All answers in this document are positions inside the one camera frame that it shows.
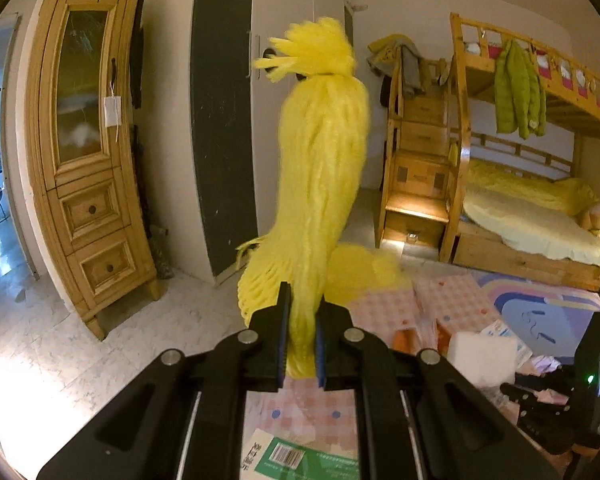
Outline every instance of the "stair drawer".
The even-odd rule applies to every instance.
[[[447,156],[449,138],[446,126],[403,121],[400,128],[400,149]]]
[[[387,211],[384,238],[420,246],[440,248],[445,225],[434,220]]]
[[[445,197],[448,165],[439,157],[397,152],[392,166],[392,189],[431,198]]]
[[[67,256],[89,308],[111,303],[142,282],[137,247],[134,231],[127,227]]]
[[[446,124],[445,101],[442,98],[417,96],[404,100],[404,118],[418,123]]]

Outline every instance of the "teddy bear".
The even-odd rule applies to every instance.
[[[577,221],[584,230],[600,229],[600,202],[583,209],[578,215]]]

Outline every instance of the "hanging clothes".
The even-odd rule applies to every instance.
[[[402,93],[405,97],[424,94],[431,86],[429,67],[410,38],[392,34],[369,44],[372,55],[367,58],[371,70],[391,77],[395,60],[402,56]]]
[[[517,41],[507,41],[496,59],[494,90],[498,133],[518,130],[523,139],[544,135],[546,93],[528,52]]]

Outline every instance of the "yellow bedsheet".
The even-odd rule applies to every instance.
[[[561,211],[475,184],[467,186],[464,211],[513,249],[600,267],[600,238]]]

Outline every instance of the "green book cover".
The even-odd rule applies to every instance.
[[[241,480],[358,480],[358,461],[253,433],[240,463]]]

